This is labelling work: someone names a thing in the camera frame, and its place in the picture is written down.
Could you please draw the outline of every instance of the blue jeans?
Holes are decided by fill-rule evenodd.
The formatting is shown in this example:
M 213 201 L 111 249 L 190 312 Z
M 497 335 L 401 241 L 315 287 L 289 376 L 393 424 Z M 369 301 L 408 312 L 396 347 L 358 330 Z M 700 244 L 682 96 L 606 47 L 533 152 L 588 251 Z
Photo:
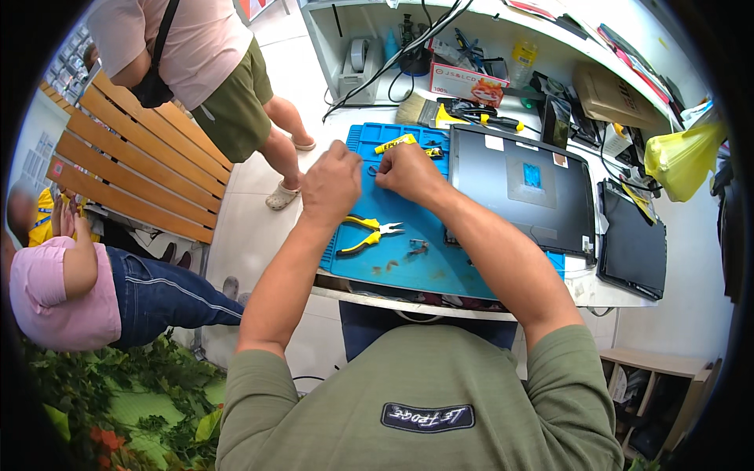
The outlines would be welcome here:
M 121 338 L 112 347 L 146 345 L 168 327 L 241 323 L 244 307 L 185 268 L 106 247 L 121 312 Z
M 405 313 L 417 320 L 430 319 L 433 316 L 419 313 Z M 380 335 L 400 326 L 413 324 L 383 307 L 363 306 L 340 301 L 340 320 L 345 343 L 345 359 L 351 361 L 363 352 Z M 429 325 L 442 324 L 456 326 L 478 335 L 490 344 L 508 350 L 516 337 L 518 323 L 500 320 L 464 319 L 461 317 L 441 317 Z

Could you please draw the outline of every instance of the wall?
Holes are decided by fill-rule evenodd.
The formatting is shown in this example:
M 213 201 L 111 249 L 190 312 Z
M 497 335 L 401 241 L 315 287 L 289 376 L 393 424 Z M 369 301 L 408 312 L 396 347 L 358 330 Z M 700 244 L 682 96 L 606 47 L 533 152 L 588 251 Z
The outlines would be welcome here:
M 18 136 L 18 142 L 16 143 L 11 173 L 8 175 L 8 191 L 10 191 L 11 186 L 21 176 L 26 155 L 30 148 L 37 146 L 42 133 L 46 132 L 50 135 L 50 139 L 53 142 L 57 142 L 63 134 L 63 130 L 66 129 L 68 119 L 69 115 L 65 111 L 40 90 L 36 91 L 29 105 L 29 110 L 26 112 L 26 117 Z M 11 231 L 8 229 L 8 223 L 3 221 L 3 224 L 5 224 L 5 229 L 10 234 Z M 11 235 L 11 239 L 17 245 L 16 238 Z
M 616 347 L 715 359 L 725 354 L 733 304 L 723 295 L 717 200 L 706 183 L 686 203 L 654 201 L 667 227 L 665 295 L 621 309 Z
M 604 23 L 628 41 L 657 73 L 676 84 L 687 108 L 707 95 L 707 86 L 681 47 L 639 0 L 578 0 L 569 2 L 569 9 L 587 24 L 597 27 Z

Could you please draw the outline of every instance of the cardboard box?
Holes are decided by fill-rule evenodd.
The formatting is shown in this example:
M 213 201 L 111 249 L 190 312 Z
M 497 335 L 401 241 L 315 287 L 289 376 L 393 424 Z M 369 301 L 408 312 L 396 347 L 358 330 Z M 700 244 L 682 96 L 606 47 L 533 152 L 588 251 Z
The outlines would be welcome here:
M 465 98 L 483 105 L 500 106 L 509 82 L 491 75 L 432 62 L 429 89 L 442 95 Z
M 667 124 L 648 99 L 600 64 L 576 64 L 573 88 L 587 118 L 645 129 Z

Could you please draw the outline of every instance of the shirt logo patch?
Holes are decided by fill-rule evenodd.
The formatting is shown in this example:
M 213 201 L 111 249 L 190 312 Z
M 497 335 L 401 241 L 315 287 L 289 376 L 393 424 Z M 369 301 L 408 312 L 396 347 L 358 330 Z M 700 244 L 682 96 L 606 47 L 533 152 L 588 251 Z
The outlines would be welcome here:
M 470 429 L 474 426 L 474 407 L 471 404 L 442 408 L 422 408 L 388 402 L 382 408 L 382 425 L 416 433 L 439 433 Z

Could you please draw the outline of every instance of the olive green shorts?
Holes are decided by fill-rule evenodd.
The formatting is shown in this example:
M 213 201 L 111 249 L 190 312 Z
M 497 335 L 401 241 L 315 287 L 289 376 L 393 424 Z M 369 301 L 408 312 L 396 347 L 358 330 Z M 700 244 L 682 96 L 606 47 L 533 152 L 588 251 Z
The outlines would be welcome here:
M 239 164 L 270 135 L 270 118 L 262 105 L 271 98 L 265 58 L 255 37 L 241 63 L 191 113 L 228 160 Z

